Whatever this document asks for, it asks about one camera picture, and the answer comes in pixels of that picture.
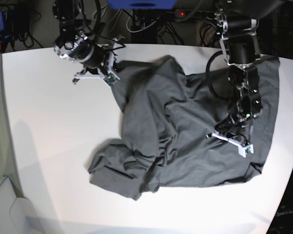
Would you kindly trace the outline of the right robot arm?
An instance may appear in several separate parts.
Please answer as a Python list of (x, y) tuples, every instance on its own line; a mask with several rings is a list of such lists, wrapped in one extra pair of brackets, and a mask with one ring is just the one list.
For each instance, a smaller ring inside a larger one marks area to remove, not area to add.
[(87, 18), (82, 0), (56, 0), (52, 6), (53, 16), (59, 22), (59, 36), (54, 41), (55, 53), (64, 60), (83, 65), (87, 72), (110, 77), (114, 60), (111, 56), (119, 39), (102, 35), (105, 23), (101, 21), (100, 1), (94, 1), (96, 18)]

